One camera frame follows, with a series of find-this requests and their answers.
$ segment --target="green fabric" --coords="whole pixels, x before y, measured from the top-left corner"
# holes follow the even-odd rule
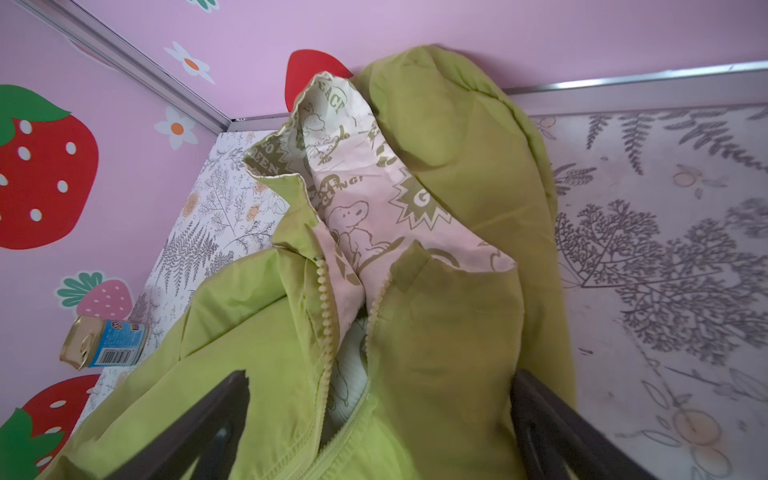
[[[411,245],[369,318],[366,391],[318,454],[338,339],[337,323],[322,333],[318,220],[298,176],[263,179],[291,204],[281,248],[204,282],[43,479],[105,477],[235,369],[251,403],[232,479],[525,477],[509,420],[515,370],[574,396],[541,141],[474,65],[437,48],[378,61],[355,84],[411,172],[518,268],[466,273]]]
[[[353,83],[429,193],[518,263],[525,309],[518,368],[575,405],[554,244],[557,192],[535,126],[467,58],[435,46],[376,61]]]

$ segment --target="strawberry decal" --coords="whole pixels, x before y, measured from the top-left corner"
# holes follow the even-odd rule
[[[41,247],[71,232],[97,167],[82,122],[33,91],[0,85],[0,247]]]
[[[0,478],[32,480],[69,439],[98,375],[49,386],[0,426]]]
[[[61,281],[64,288],[56,290],[62,297],[61,306],[76,306],[78,315],[97,316],[105,320],[123,320],[131,314],[133,302],[128,287],[122,280],[103,282],[101,272],[81,272],[78,277]]]

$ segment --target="can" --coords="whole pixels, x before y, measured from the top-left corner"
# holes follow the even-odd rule
[[[76,370],[92,366],[131,366],[147,340],[142,323],[110,322],[80,315],[72,323],[59,359]]]

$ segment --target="barcode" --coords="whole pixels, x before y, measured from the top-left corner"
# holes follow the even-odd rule
[[[133,349],[101,349],[98,360],[94,364],[126,363],[133,352]]]

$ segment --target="orange flower center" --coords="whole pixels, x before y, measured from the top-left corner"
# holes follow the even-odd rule
[[[185,58],[184,59],[184,63],[189,65],[192,68],[192,70],[200,70],[200,67],[198,67],[197,64],[195,62],[191,61],[189,58]]]

